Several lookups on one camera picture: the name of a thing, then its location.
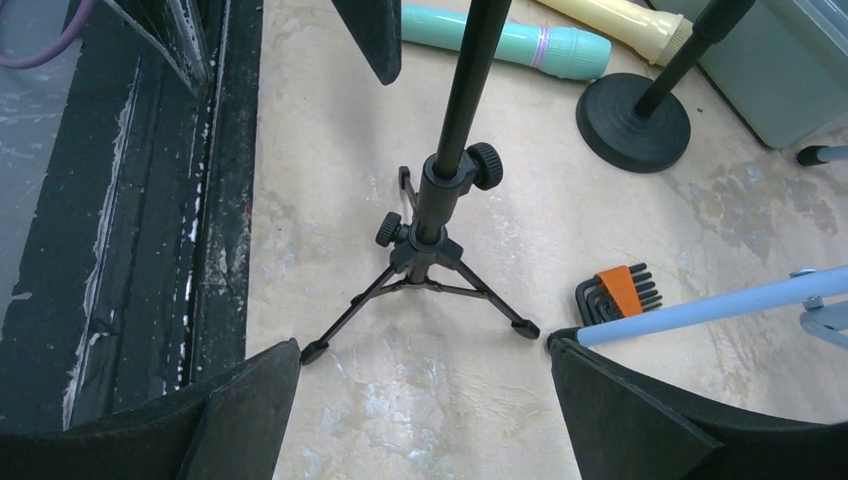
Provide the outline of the cream yellow microphone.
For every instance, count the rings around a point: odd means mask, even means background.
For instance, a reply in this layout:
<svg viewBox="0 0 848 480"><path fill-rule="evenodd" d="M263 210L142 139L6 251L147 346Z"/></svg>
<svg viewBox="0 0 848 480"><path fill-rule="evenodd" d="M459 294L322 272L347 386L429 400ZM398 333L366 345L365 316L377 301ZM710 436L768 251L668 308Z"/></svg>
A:
<svg viewBox="0 0 848 480"><path fill-rule="evenodd" d="M540 0L540 4L624 43L649 65L665 67L693 34L682 14L624 0Z"/></svg>

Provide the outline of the light blue music stand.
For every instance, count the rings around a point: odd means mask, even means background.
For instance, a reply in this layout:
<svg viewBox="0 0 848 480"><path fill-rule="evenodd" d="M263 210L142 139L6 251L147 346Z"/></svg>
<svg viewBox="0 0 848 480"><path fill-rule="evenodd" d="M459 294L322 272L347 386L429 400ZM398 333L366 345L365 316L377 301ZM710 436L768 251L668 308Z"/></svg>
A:
<svg viewBox="0 0 848 480"><path fill-rule="evenodd" d="M823 270L800 269L792 272L787 279L665 309L659 307L659 298L655 296L649 299L643 313L623 313L615 319L604 316L604 309L594 301L596 294L593 291L585 291L589 287L600 286L599 278L578 285L575 298L583 324L552 332L546 340L548 349L554 343L566 340L586 347L610 343L793 303L804 306L805 311L799 321L805 331L840 348L847 347L847 302L841 301L831 306L823 303L825 298L847 293L846 266Z"/></svg>

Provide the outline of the black tripod microphone stand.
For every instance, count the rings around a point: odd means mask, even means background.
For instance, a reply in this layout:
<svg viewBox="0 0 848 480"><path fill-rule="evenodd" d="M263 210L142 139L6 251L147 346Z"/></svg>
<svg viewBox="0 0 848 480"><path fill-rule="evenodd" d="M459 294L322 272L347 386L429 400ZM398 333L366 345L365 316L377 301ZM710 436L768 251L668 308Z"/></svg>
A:
<svg viewBox="0 0 848 480"><path fill-rule="evenodd" d="M521 317L463 262L462 247L446 229L462 196L472 188L491 190L503 179L503 163L494 147L485 142L469 145L467 140L509 8L507 1L471 3L438 146L422 166L420 187L412 187L407 167L398 170L398 184L413 209L413 220L405 224L395 212L386 215L375 241L392 249L388 267L351 300L321 337L302 350L302 365L320 358L367 302L402 290L485 299L517 334L531 340L539 337L534 322Z"/></svg>

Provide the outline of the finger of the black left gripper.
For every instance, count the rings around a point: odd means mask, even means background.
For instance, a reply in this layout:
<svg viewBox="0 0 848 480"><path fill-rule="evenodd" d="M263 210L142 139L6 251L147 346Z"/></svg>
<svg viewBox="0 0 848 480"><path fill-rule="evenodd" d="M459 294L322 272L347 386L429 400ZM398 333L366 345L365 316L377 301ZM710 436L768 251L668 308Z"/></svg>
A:
<svg viewBox="0 0 848 480"><path fill-rule="evenodd" d="M105 0L123 21L157 49L196 97L208 93L210 52L195 0Z"/></svg>
<svg viewBox="0 0 848 480"><path fill-rule="evenodd" d="M382 85L401 71L400 0L332 0L344 25Z"/></svg>

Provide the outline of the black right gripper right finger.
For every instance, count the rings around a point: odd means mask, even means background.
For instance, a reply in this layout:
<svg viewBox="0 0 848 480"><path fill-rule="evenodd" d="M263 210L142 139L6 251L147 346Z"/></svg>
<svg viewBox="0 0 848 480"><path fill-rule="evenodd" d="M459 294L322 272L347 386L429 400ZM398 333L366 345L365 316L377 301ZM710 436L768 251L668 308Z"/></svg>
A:
<svg viewBox="0 0 848 480"><path fill-rule="evenodd" d="M628 369L570 339L551 373L585 479L844 479L846 423L744 410Z"/></svg>

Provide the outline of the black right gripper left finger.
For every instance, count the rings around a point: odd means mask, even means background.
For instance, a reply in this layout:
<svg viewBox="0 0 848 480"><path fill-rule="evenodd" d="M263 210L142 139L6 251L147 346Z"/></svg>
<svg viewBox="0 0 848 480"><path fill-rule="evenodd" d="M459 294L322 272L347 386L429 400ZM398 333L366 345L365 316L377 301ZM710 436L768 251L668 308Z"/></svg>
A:
<svg viewBox="0 0 848 480"><path fill-rule="evenodd" d="M4 479L271 479L300 376L281 341L209 379L63 432L1 436Z"/></svg>

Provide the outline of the mint green microphone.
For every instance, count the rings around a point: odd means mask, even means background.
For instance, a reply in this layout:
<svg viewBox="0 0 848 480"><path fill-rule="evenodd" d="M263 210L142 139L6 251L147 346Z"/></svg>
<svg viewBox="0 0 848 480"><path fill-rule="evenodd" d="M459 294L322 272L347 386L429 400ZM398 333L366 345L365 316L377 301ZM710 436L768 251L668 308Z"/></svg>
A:
<svg viewBox="0 0 848 480"><path fill-rule="evenodd" d="M416 4L402 7L402 39L407 42L458 51L466 23L463 13ZM605 73L611 51L609 40L578 28L508 22L502 29L495 58L559 79L590 81Z"/></svg>

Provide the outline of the black round-base microphone stand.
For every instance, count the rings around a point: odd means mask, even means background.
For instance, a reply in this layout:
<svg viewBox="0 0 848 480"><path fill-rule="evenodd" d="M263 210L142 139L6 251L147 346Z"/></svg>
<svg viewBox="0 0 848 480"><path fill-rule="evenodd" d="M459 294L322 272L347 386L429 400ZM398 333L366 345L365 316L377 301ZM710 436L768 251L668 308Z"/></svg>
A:
<svg viewBox="0 0 848 480"><path fill-rule="evenodd" d="M710 2L694 22L693 33L653 81L616 73L593 82L576 108L579 132L590 149L628 172L657 173L672 167L691 137L688 114L672 89L754 4L754 0Z"/></svg>

